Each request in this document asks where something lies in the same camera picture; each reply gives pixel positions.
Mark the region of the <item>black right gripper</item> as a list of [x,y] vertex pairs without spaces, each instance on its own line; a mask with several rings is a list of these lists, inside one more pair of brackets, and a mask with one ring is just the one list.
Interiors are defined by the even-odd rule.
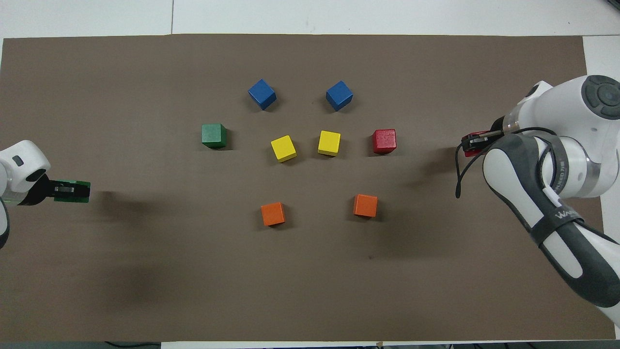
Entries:
[[462,137],[461,145],[463,150],[482,150],[490,144],[490,141],[496,141],[504,135],[504,120],[502,116],[494,121],[490,130],[485,136],[479,134],[468,134]]

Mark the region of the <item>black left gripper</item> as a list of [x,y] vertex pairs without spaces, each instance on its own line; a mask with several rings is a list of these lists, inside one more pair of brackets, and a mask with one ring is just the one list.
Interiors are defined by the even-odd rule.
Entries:
[[19,203],[20,206],[34,206],[47,197],[55,196],[73,196],[75,186],[71,183],[56,183],[43,174],[27,192],[26,196]]

